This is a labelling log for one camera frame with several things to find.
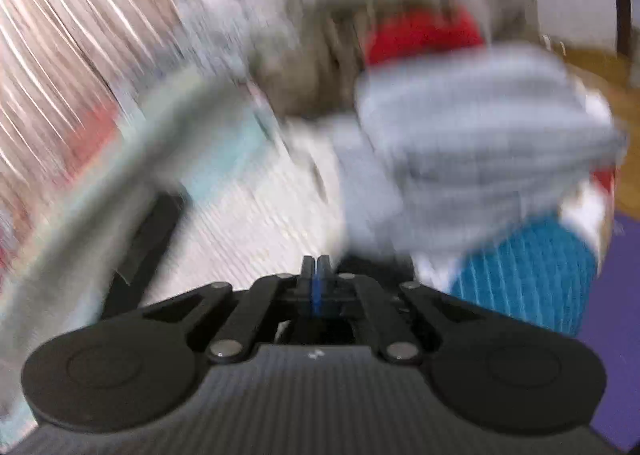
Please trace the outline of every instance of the black object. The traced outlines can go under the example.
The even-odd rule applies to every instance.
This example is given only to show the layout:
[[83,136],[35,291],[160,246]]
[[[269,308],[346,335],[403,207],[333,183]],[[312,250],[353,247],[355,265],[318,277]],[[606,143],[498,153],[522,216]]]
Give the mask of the black object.
[[113,273],[100,319],[138,308],[187,205],[186,193],[158,193]]
[[40,427],[15,454],[616,452],[587,347],[327,257],[53,339],[22,383]]

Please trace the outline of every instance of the gray cloth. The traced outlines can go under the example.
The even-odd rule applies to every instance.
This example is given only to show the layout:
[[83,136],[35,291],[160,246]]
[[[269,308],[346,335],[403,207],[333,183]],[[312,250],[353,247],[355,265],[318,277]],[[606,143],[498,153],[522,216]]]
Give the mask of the gray cloth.
[[373,69],[359,125],[333,131],[347,232],[364,255],[442,261],[555,210],[626,145],[588,114],[562,62],[523,45]]

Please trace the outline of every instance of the silver bolt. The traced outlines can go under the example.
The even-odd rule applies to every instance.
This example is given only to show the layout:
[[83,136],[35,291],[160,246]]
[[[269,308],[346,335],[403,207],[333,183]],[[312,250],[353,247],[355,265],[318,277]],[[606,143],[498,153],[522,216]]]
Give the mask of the silver bolt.
[[406,361],[408,359],[415,358],[420,351],[413,343],[401,341],[398,343],[391,343],[386,348],[386,353],[391,358],[398,359],[399,361]]
[[242,345],[236,340],[220,340],[209,347],[209,352],[217,358],[230,358],[242,352]]
[[418,289],[422,284],[419,281],[405,281],[400,284],[403,289]]

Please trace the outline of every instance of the teal fabric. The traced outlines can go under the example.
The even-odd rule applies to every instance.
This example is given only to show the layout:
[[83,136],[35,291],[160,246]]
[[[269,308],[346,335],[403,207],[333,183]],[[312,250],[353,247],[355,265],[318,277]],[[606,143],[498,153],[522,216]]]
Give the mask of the teal fabric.
[[547,216],[471,255],[451,294],[575,336],[596,273],[596,258],[584,242]]

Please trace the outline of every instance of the purple surface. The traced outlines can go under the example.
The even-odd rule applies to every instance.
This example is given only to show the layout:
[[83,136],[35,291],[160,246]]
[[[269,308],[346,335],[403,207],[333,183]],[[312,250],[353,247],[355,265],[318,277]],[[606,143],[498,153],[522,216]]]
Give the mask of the purple surface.
[[628,451],[640,440],[640,222],[616,214],[600,277],[591,285],[579,339],[598,353],[607,390],[591,423]]

